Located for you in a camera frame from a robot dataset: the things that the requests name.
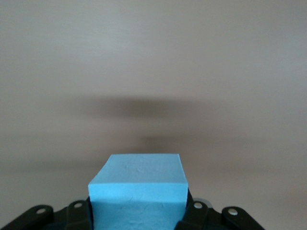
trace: blue block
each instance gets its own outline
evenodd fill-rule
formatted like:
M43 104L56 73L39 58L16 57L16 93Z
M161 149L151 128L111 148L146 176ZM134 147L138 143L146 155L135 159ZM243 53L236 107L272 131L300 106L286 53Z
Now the blue block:
M178 154L111 155L88 189L94 230L173 230L188 196Z

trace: block top face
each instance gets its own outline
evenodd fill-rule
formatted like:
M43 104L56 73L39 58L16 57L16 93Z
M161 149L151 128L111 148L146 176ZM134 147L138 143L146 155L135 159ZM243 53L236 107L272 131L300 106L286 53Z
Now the block top face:
M114 154L91 184L188 184L179 154Z

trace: gray surface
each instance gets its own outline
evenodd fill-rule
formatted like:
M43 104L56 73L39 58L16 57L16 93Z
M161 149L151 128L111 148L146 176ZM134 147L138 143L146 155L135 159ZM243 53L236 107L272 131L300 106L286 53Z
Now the gray surface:
M112 153L180 153L191 192L307 226L306 1L0 0L0 226L87 196Z

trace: light blue foam cube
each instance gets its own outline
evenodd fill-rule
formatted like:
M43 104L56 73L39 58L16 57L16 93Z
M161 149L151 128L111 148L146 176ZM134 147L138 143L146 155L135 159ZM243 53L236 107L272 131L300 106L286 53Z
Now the light blue foam cube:
M88 185L94 230L173 230L188 182L178 154L115 154Z

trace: foam block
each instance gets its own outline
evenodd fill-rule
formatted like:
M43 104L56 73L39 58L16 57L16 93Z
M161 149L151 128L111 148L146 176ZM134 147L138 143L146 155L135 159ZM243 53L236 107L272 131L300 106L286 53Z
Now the foam block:
M178 154L111 155L88 189L94 230L173 230L188 196Z

